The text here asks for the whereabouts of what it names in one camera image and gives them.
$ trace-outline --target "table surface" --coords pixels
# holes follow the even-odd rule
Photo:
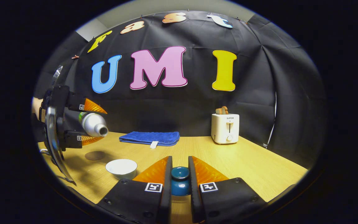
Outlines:
[[[67,149],[64,154],[65,165],[77,186],[65,180],[84,197],[98,203],[118,182],[105,169],[105,165],[114,159],[132,159],[138,163],[137,174],[158,160],[172,156],[173,167],[188,166],[188,156],[195,156],[208,163],[223,175],[231,178],[241,177],[263,200],[269,201],[297,183],[306,174],[307,169],[291,162],[243,137],[237,143],[219,145],[210,136],[180,137],[174,146],[157,146],[120,142],[124,133],[109,132],[98,142],[83,146],[82,149]],[[101,160],[88,160],[85,154],[102,151]],[[63,176],[52,164],[50,157],[43,154],[45,161],[57,176]],[[172,196],[172,224],[192,223],[190,195]]]

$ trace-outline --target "blue towel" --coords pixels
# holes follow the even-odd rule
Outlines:
[[[158,146],[173,146],[179,141],[179,132],[131,132],[121,136],[120,142],[150,145],[158,141]]]

